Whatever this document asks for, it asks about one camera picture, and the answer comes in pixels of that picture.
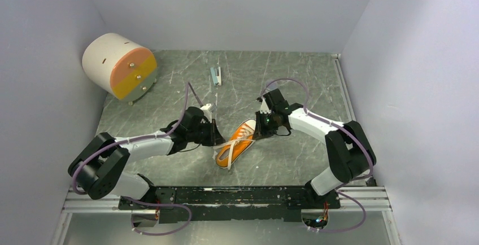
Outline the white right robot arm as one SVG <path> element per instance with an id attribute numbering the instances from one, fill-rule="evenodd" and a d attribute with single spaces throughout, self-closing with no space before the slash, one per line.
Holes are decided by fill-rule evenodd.
<path id="1" fill-rule="evenodd" d="M 311 113 L 299 103 L 290 104 L 279 89 L 263 94 L 258 101 L 261 105 L 255 113 L 254 139 L 273 137 L 285 128 L 288 133 L 299 131 L 326 145 L 329 165 L 305 185 L 304 198 L 310 207 L 320 207 L 327 193 L 376 165 L 376 156 L 357 121 L 337 122 Z"/>

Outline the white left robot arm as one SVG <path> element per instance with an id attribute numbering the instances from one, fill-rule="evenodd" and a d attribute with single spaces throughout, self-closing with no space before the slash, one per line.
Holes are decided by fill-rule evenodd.
<path id="1" fill-rule="evenodd" d="M 154 156 L 169 156 L 186 150 L 189 143 L 214 147 L 225 143 L 216 120 L 204 108 L 188 107 L 180 119 L 165 128 L 132 138 L 99 133 L 68 167 L 80 194 L 93 200 L 108 194 L 131 198 L 143 209 L 157 202 L 157 187 L 144 174 L 129 174 L 125 167 Z"/>

